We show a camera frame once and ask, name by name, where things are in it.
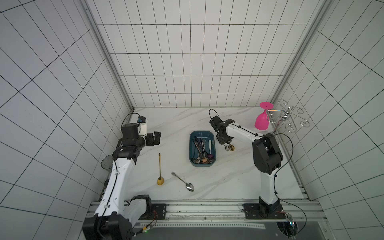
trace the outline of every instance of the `spoon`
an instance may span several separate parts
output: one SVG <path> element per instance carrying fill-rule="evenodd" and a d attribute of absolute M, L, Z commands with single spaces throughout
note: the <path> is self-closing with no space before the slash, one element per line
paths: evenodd
<path fill-rule="evenodd" d="M 160 177 L 157 179 L 157 184 L 161 185 L 164 183 L 164 178 L 161 176 L 160 153 L 159 153 L 159 170 L 160 170 Z"/>
<path fill-rule="evenodd" d="M 214 158 L 213 154 L 207 152 L 207 150 L 203 147 L 203 145 L 198 141 L 197 137 L 195 137 L 195 141 L 197 141 L 197 142 L 199 143 L 199 146 L 202 147 L 203 152 L 207 153 L 207 158 L 208 158 L 209 160 L 212 160 L 212 159 Z"/>
<path fill-rule="evenodd" d="M 203 156 L 203 154 L 201 153 L 201 151 L 200 151 L 199 147 L 197 146 L 196 142 L 194 142 L 194 143 L 195 143 L 195 145 L 196 145 L 197 150 L 199 151 L 199 153 Z M 208 162 L 208 159 L 207 159 L 206 157 L 202 157 L 202 158 L 201 158 L 201 161 L 202 161 L 203 163 L 205 163 L 205 162 Z"/>
<path fill-rule="evenodd" d="M 183 181 L 183 183 L 185 183 L 185 187 L 188 189 L 188 191 L 191 191 L 193 192 L 195 190 L 195 188 L 193 187 L 192 183 L 190 182 L 184 182 L 183 179 L 179 178 L 178 175 L 176 175 L 176 173 L 172 172 L 171 173 L 173 176 L 177 177 L 178 179 L 180 179 L 181 181 Z"/>

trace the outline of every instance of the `wire holder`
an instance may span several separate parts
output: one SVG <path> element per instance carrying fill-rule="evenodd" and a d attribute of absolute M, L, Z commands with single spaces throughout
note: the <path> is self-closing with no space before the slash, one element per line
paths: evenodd
<path fill-rule="evenodd" d="M 292 116 L 291 115 L 294 115 L 296 117 L 299 117 L 301 118 L 302 120 L 299 122 L 301 126 L 303 127 L 310 127 L 311 124 L 310 122 L 299 116 L 299 114 L 303 114 L 304 113 L 304 110 L 298 106 L 289 106 L 287 107 L 288 103 L 286 100 L 284 99 L 280 99 L 277 101 L 277 103 L 280 105 L 280 107 L 282 108 L 282 110 L 267 110 L 267 116 L 268 116 L 268 120 L 270 123 L 276 123 L 276 127 L 275 129 L 273 130 L 273 133 L 275 133 L 277 131 L 277 128 L 278 126 L 283 122 L 283 121 L 286 121 L 288 120 L 289 118 L 291 118 Z M 280 114 L 272 114 L 271 112 L 280 112 Z M 294 120 L 292 119 L 292 121 L 288 121 L 287 124 L 285 124 L 285 129 L 288 131 L 288 132 L 292 132 L 292 133 L 296 133 L 296 131 L 298 130 L 298 128 L 296 127 L 296 124 L 294 122 Z"/>

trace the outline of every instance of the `marble surface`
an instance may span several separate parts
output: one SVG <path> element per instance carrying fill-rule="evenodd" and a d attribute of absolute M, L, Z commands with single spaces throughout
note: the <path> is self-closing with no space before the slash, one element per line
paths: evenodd
<path fill-rule="evenodd" d="M 261 108 L 215 108 L 224 121 L 228 118 L 257 131 L 254 127 Z M 215 139 L 216 162 L 210 167 L 194 167 L 189 159 L 189 134 L 196 130 L 214 133 L 209 124 L 209 108 L 137 108 L 136 113 L 147 118 L 148 132 L 161 132 L 160 145 L 145 147 L 137 159 L 133 176 L 127 186 L 127 199 L 149 194 L 152 200 L 181 199 L 257 199 L 260 195 L 260 172 L 253 164 L 251 145 L 232 140 L 235 151 L 224 149 Z M 164 184 L 157 185 L 159 157 Z M 282 164 L 287 161 L 284 156 Z M 194 185 L 190 192 L 185 184 L 171 175 L 175 172 Z M 287 164 L 276 178 L 276 190 L 282 199 L 302 198 L 301 191 Z"/>

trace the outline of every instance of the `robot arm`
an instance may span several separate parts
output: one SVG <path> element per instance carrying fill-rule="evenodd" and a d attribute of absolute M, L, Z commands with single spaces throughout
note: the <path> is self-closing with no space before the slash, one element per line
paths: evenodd
<path fill-rule="evenodd" d="M 122 138 L 112 154 L 112 172 L 104 196 L 95 215 L 84 220 L 87 240 L 105 238 L 105 235 L 113 240 L 131 239 L 132 228 L 140 216 L 150 215 L 152 211 L 148 195 L 135 196 L 125 206 L 125 193 L 140 151 L 145 146 L 159 145 L 161 133 L 147 133 L 146 118 L 142 116 L 137 123 L 123 125 L 121 131 Z"/>
<path fill-rule="evenodd" d="M 260 136 L 240 125 L 233 124 L 234 122 L 232 119 L 222 121 L 219 116 L 214 116 L 209 121 L 217 133 L 216 138 L 220 144 L 230 144 L 232 139 L 236 138 L 252 146 L 253 162 L 261 172 L 260 211 L 264 216 L 268 216 L 280 204 L 280 200 L 275 194 L 273 179 L 278 168 L 281 167 L 283 155 L 272 134 Z"/>

